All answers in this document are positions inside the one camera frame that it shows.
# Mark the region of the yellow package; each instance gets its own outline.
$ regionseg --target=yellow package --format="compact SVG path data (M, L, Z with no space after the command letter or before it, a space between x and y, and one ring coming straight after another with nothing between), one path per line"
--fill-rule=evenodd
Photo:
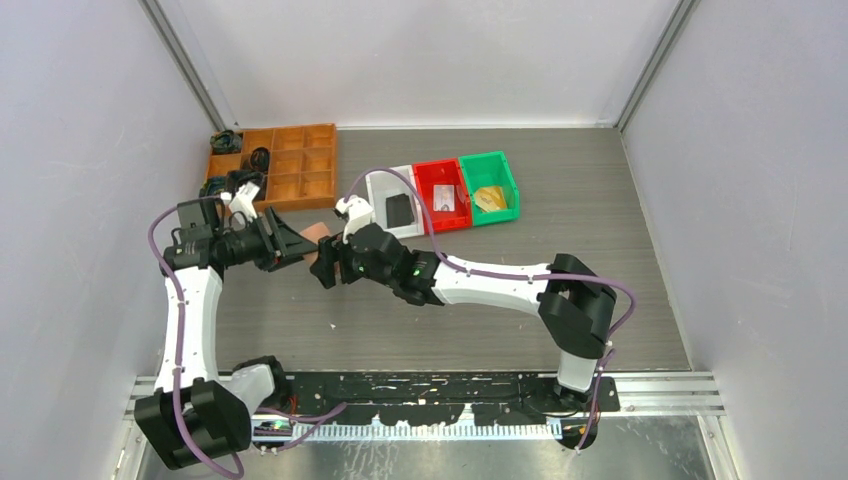
M503 189L497 185L478 188L474 192L474 203L486 213L506 210Z

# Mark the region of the robotic arm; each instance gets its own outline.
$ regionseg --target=robotic arm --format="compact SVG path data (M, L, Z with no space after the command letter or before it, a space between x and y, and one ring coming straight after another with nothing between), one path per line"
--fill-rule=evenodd
M324 288L336 285L338 266L341 283L367 278L412 305L477 303L539 317L560 349L556 395L563 401L587 401L595 366L605 352L616 295L597 283L557 278L594 276L574 256L558 254L551 263L505 266L410 251L372 223L371 206L356 196L336 205L336 213L346 222L344 230L315 245L288 227L273 208L256 215L252 196L245 198L245 193L225 199L234 212L230 220L243 217L245 225L238 230L225 225L220 199L178 205L180 228L172 232L173 245L163 255L184 299L179 301L175 283L167 278L165 356L154 394L136 402L134 415L170 469L197 463L198 448L210 458L247 449L251 415L260 405L275 404L291 393L274 357L240 364L226 387L219 382L215 315L224 272L247 262L272 272L317 251L310 272ZM175 366L181 372L178 392ZM177 400L180 411L175 408ZM178 428L183 422L193 445Z

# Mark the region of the green bin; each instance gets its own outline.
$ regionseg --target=green bin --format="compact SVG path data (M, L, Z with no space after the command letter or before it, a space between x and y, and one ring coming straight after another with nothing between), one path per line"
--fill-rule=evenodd
M473 225L509 222L521 215L521 196L515 179L509 171L509 163L503 152L480 153L459 157L459 165L465 176L468 196L471 198L471 220ZM474 203L474 192L482 187L499 186L503 189L506 209L486 213Z

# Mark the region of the gray wooden table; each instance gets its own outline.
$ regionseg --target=gray wooden table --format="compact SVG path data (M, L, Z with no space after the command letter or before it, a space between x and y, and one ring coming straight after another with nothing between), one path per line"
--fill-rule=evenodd
M503 150L521 190L512 223L439 235L461 258L526 265L572 253L638 294L613 338L613 369L685 369L686 355L660 277L618 133L611 129L343 131L342 195L364 169ZM359 188L365 195L365 185ZM287 213L294 228L331 211ZM404 240L429 249L426 238ZM558 350L539 320L485 306L413 307L359 281L324 290L305 264L267 274L227 271L218 310L220 369L273 354L289 370L556 370ZM617 314L626 308L624 296Z

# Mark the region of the white wall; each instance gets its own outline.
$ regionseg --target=white wall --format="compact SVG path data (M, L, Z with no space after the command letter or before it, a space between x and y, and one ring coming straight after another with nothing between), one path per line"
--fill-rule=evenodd
M751 479L848 468L848 4L701 2L625 135Z
M593 126L616 122L676 4L170 0L167 10L242 127Z
M0 7L3 479L102 479L165 290L149 222L211 126L135 0Z

